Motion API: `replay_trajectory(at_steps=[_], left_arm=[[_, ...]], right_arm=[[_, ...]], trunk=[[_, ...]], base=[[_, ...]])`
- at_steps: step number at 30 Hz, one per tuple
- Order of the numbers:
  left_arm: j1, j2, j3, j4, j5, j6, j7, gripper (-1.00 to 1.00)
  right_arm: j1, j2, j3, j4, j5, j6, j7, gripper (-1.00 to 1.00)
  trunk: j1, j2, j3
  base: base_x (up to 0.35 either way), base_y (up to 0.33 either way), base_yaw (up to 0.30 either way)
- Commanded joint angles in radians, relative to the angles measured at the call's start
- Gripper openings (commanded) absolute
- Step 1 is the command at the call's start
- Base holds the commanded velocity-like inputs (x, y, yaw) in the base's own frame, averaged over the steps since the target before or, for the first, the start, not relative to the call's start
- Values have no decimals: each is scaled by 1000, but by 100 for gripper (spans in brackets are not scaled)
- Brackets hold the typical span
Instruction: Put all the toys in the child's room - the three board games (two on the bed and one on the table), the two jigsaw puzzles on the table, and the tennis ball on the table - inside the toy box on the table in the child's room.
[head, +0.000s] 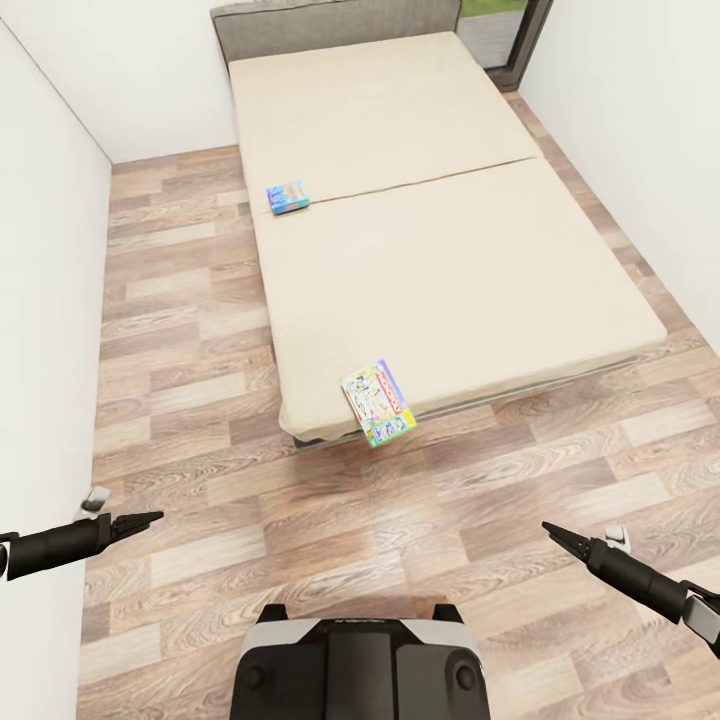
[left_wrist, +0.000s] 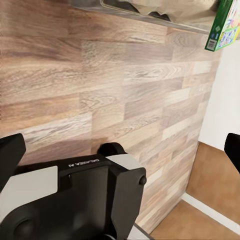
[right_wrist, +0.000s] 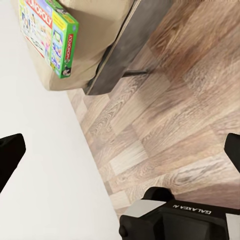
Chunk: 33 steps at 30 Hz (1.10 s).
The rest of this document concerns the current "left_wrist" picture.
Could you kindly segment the board game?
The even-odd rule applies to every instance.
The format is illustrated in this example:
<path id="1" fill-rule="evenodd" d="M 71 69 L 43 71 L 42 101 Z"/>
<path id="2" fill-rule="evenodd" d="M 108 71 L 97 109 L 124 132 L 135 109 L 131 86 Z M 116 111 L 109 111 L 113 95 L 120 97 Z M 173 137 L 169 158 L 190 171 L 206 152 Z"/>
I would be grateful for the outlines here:
<path id="1" fill-rule="evenodd" d="M 233 44 L 240 33 L 240 0 L 220 0 L 205 50 L 216 52 Z"/>

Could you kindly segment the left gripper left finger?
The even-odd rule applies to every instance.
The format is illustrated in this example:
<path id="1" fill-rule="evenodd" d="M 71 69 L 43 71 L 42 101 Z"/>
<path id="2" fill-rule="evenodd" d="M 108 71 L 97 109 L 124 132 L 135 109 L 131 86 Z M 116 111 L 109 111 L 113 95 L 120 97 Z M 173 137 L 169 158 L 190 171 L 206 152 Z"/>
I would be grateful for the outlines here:
<path id="1" fill-rule="evenodd" d="M 0 193 L 26 152 L 22 133 L 0 138 Z"/>

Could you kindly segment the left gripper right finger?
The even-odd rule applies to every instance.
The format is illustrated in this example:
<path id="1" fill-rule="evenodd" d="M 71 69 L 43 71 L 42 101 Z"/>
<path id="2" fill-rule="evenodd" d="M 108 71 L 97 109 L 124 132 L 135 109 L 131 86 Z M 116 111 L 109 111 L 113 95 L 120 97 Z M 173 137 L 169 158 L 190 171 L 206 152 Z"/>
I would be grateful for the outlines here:
<path id="1" fill-rule="evenodd" d="M 228 133 L 224 151 L 240 173 L 240 135 Z"/>

